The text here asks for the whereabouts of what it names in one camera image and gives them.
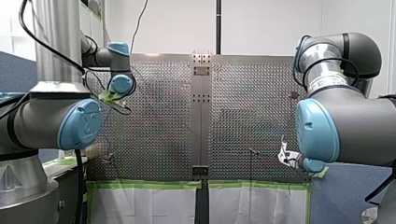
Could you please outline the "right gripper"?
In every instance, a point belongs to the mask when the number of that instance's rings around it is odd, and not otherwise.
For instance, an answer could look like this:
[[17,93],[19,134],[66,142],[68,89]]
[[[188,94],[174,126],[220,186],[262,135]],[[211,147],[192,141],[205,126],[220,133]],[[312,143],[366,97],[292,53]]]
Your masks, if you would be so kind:
[[299,152],[289,152],[288,153],[288,164],[290,167],[293,167],[295,169],[300,169],[300,160],[301,160],[302,154]]

